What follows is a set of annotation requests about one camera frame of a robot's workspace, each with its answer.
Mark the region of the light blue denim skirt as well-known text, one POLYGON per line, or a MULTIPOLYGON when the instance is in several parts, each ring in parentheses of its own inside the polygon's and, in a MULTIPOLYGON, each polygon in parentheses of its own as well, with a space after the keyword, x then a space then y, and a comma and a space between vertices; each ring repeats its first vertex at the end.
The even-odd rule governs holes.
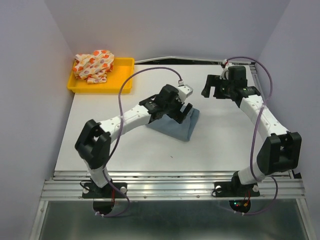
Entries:
POLYGON ((146 127, 177 140, 189 142, 199 116, 200 111, 192 108, 182 123, 177 123, 174 119, 164 115, 161 119, 147 124, 146 127))

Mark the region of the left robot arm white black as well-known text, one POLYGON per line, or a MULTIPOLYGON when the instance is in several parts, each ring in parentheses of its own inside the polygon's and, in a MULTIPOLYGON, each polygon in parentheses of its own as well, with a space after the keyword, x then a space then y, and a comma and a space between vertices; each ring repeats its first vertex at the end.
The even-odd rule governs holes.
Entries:
POLYGON ((96 198, 110 197, 118 192, 120 189, 113 184, 107 170, 113 154, 111 144, 117 145, 122 135, 164 116, 181 124, 193 107, 190 103, 185 104, 192 93, 193 89, 188 85, 166 84, 158 94, 140 101, 128 111, 121 110, 118 116, 100 122, 88 120, 74 146, 90 174, 90 183, 84 189, 96 198))

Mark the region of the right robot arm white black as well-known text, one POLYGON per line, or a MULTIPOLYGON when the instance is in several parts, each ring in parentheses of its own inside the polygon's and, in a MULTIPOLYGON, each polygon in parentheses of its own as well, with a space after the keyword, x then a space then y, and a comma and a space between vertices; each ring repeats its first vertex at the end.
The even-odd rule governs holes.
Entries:
POLYGON ((248 86, 246 68, 226 63, 220 75, 208 75, 203 97, 230 99, 236 103, 254 124, 253 134, 260 135, 263 144, 257 156, 251 150, 249 166, 236 171, 230 181, 214 184, 212 195, 216 198, 260 195, 258 183, 274 173, 293 170, 298 166, 302 137, 284 127, 267 108, 266 101, 255 86, 248 86))

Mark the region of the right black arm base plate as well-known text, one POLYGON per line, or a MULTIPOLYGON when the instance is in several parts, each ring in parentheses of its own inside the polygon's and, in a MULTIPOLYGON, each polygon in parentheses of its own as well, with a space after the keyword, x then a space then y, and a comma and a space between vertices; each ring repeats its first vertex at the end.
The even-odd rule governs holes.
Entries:
POLYGON ((231 181, 218 181, 214 183, 212 194, 217 198, 244 198, 245 196, 259 197, 260 191, 256 183, 242 185, 231 181))

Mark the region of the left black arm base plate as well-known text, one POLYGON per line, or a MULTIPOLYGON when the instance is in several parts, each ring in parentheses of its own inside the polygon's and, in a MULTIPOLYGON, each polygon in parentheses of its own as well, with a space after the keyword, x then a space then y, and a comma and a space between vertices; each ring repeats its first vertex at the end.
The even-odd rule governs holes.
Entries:
POLYGON ((127 194, 126 182, 113 182, 112 187, 107 183, 104 187, 98 187, 93 181, 81 181, 83 199, 124 199, 127 194))

